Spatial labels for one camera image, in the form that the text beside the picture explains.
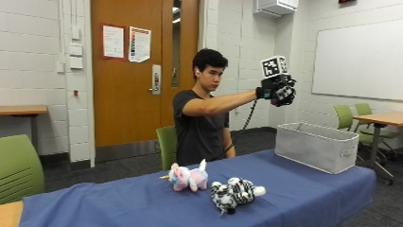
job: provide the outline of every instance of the man's arm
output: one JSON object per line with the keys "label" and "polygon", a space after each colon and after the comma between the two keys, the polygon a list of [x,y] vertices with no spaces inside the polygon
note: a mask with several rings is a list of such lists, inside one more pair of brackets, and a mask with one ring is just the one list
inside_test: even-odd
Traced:
{"label": "man's arm", "polygon": [[[231,146],[231,138],[230,138],[229,128],[223,129],[223,141],[225,141],[225,149],[227,149],[229,146]],[[231,148],[227,150],[225,156],[226,156],[226,158],[233,158],[233,157],[237,156],[234,146],[231,146]]]}
{"label": "man's arm", "polygon": [[223,114],[254,99],[257,99],[254,90],[209,99],[194,98],[183,106],[182,113],[187,116]]}

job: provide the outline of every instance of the blue tablecloth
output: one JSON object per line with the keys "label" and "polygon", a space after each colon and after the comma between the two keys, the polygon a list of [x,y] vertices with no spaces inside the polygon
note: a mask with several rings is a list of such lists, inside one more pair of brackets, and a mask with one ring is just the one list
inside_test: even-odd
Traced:
{"label": "blue tablecloth", "polygon": [[372,201],[375,173],[330,175],[264,150],[207,163],[209,185],[242,177],[266,187],[253,203],[221,215],[210,190],[175,192],[166,171],[109,183],[80,183],[24,198],[20,226],[335,226]]}

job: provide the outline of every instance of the black hair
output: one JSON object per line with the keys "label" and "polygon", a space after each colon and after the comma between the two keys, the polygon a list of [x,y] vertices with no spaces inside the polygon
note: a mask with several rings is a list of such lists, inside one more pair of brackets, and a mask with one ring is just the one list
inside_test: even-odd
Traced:
{"label": "black hair", "polygon": [[206,66],[211,66],[215,68],[226,68],[227,67],[227,59],[217,50],[205,48],[202,49],[193,59],[193,69],[194,67],[199,68],[202,72]]}

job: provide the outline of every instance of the poster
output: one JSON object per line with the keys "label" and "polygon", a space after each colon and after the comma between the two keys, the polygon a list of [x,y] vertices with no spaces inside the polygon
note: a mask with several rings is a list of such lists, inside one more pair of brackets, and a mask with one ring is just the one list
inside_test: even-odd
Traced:
{"label": "poster", "polygon": [[151,31],[130,26],[129,61],[142,62],[150,58]]}
{"label": "poster", "polygon": [[125,27],[102,25],[102,58],[125,58]]}

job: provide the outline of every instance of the green chair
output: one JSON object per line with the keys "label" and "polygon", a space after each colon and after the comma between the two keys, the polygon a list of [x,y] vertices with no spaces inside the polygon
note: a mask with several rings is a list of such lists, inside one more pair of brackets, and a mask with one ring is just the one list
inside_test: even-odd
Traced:
{"label": "green chair", "polygon": [[[339,117],[339,126],[338,130],[351,130],[352,127],[352,111],[347,105],[336,105],[335,107],[338,117]],[[362,147],[367,148],[371,147],[372,145],[372,135],[370,134],[359,134],[359,145]],[[378,150],[376,153],[376,159],[379,160],[380,165],[383,166],[387,162],[387,157],[386,155]]]}
{"label": "green chair", "polygon": [[42,168],[28,136],[0,138],[0,204],[42,192]]}
{"label": "green chair", "polygon": [[[354,106],[355,106],[358,115],[372,114],[372,110],[371,110],[367,103],[358,103]],[[367,134],[367,135],[372,135],[374,134],[374,129],[368,128],[370,124],[371,124],[371,122],[362,121],[362,120],[358,121],[354,132],[358,131],[358,129],[360,128],[362,125],[367,125],[367,128],[360,130],[360,133]],[[383,139],[395,139],[397,137],[399,137],[399,133],[392,132],[392,131],[380,131],[380,133],[379,133],[379,138],[383,138]],[[383,144],[387,146],[387,148],[392,152],[392,156],[390,157],[390,159],[395,159],[396,155],[397,155],[397,152],[394,150],[394,148],[391,148],[391,146],[387,144],[387,142],[384,140],[383,140]]]}
{"label": "green chair", "polygon": [[161,150],[162,170],[171,169],[173,163],[177,161],[177,129],[167,126],[155,130]]}

